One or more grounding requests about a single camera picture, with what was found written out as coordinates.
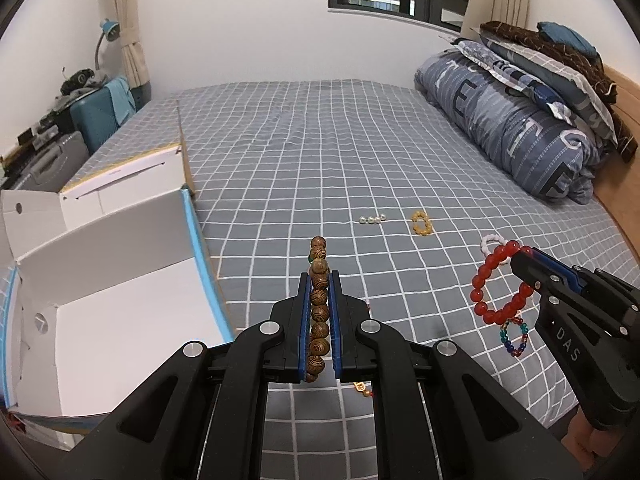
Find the person right hand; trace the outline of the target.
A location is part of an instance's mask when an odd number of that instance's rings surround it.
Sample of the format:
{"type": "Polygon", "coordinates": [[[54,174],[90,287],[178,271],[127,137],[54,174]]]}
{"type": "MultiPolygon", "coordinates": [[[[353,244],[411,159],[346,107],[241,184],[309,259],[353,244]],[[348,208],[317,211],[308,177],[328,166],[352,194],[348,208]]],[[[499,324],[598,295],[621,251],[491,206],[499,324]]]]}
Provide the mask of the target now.
{"type": "Polygon", "coordinates": [[[598,458],[611,455],[625,432],[626,429],[620,427],[597,430],[588,422],[582,408],[578,408],[561,442],[578,460],[582,471],[586,472],[594,466],[598,458]]]}

